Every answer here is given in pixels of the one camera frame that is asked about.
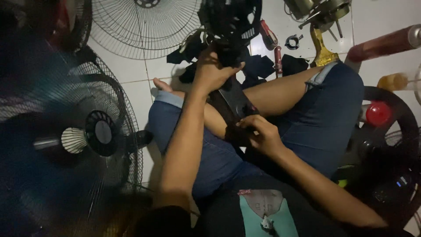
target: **black t-shirt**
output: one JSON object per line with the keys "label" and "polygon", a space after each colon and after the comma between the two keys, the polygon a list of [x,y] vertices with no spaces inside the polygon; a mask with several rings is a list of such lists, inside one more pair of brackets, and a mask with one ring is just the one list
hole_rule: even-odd
{"label": "black t-shirt", "polygon": [[271,176],[249,176],[224,184],[200,201],[194,229],[177,206],[155,209],[136,227],[138,236],[411,236],[386,229],[357,229],[337,223],[293,187]]}

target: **foot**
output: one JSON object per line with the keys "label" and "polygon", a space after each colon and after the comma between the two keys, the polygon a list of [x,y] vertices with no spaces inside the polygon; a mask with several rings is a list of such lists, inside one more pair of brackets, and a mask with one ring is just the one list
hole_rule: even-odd
{"label": "foot", "polygon": [[170,86],[170,85],[168,85],[167,83],[165,83],[165,82],[161,81],[161,80],[160,80],[160,79],[158,79],[158,78],[154,78],[154,84],[155,84],[155,86],[156,86],[158,89],[163,90],[163,91],[165,91],[165,92],[172,92],[172,91],[173,91],[173,89],[171,88],[171,86]]}

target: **person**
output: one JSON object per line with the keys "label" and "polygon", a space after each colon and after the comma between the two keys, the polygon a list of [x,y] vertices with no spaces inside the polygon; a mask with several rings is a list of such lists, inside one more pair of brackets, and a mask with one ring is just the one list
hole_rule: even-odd
{"label": "person", "polygon": [[[161,91],[148,129],[164,155],[163,169],[137,235],[405,235],[329,179],[360,112],[360,76],[335,62],[244,90],[260,112],[235,125],[255,131],[248,133],[246,156],[225,141],[227,124],[206,102],[243,66],[221,67],[209,47],[191,92],[154,79]],[[200,211],[194,229],[191,197]]]}

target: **hand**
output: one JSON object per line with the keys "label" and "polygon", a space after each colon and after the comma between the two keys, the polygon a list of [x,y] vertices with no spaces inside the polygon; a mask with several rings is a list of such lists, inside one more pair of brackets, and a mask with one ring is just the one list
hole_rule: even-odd
{"label": "hand", "polygon": [[230,76],[239,72],[244,65],[245,63],[242,62],[240,67],[222,67],[218,61],[218,55],[213,51],[213,45],[210,45],[200,54],[197,61],[193,89],[208,95],[219,89]]}
{"label": "hand", "polygon": [[279,137],[278,128],[260,115],[251,115],[238,123],[241,128],[253,127],[258,134],[250,134],[251,145],[261,153],[274,158],[286,147]]}

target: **red cap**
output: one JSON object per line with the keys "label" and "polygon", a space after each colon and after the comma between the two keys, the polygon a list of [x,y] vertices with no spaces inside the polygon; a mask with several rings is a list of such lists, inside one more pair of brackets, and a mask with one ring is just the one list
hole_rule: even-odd
{"label": "red cap", "polygon": [[381,101],[373,101],[365,113],[367,122],[378,127],[385,124],[392,116],[390,107]]}

